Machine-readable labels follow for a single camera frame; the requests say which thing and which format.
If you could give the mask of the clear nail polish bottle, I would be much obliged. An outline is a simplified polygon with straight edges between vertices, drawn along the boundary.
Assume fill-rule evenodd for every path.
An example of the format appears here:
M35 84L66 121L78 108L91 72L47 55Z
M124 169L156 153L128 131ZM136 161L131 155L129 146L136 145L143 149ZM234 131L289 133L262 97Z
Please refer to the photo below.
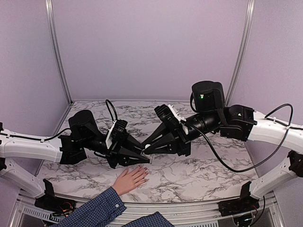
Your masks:
M141 152L141 156L144 157L144 164L152 164L154 160L154 154L145 154L144 150Z

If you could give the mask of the blue checkered sleeve forearm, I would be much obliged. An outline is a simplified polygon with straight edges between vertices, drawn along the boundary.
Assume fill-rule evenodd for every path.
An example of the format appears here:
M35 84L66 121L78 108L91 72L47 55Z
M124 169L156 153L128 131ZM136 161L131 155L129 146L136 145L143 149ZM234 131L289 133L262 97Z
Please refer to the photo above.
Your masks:
M83 204L54 227L104 227L120 216L126 207L116 191L109 187Z

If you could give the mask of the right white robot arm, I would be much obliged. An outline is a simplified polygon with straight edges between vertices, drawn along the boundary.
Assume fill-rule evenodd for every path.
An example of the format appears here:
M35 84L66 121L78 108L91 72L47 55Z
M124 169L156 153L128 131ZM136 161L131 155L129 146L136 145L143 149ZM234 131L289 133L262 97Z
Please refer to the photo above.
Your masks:
M241 141L262 141L289 149L287 157L255 181L244 184L234 207L244 212L253 201L283 183L303 175L303 129L242 105L226 107L220 82L200 81L192 86L190 106L194 115L184 118L172 105L160 105L155 113L159 127L144 142L145 154L188 156L191 142L207 133Z

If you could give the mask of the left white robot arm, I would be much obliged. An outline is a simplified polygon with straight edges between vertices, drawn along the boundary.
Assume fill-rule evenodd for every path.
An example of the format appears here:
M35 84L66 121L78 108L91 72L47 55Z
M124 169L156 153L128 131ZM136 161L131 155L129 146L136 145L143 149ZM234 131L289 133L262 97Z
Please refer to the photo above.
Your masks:
M0 175L21 189L40 199L49 210L56 210L60 200L54 195L53 185L40 180L17 165L13 158L25 157L48 160L61 165L74 165L87 158L86 150L107 160L111 168L117 165L131 166L149 163L141 155L141 144L130 135L127 121L116 120L107 134L99 131L93 113L81 110L69 120L70 135L34 137L18 134L7 129L0 130Z

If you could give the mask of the person's bare hand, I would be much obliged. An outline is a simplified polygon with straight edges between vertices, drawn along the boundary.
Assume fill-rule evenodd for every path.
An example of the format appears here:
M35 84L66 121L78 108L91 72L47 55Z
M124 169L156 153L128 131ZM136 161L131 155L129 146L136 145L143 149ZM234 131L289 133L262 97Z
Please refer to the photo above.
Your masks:
M119 196L127 194L140 185L146 183L149 180L146 178L148 174L148 169L143 166L138 166L132 171L126 169L119 175L119 177L117 177L112 188Z

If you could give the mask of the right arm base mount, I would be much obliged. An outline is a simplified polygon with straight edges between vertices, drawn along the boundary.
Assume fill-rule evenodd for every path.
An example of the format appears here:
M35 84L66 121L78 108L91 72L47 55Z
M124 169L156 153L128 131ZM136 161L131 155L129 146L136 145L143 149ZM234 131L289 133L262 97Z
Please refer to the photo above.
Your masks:
M259 208L259 199L255 199L250 193L251 181L241 187L240 197L225 200L218 203L218 210L222 217L235 215Z

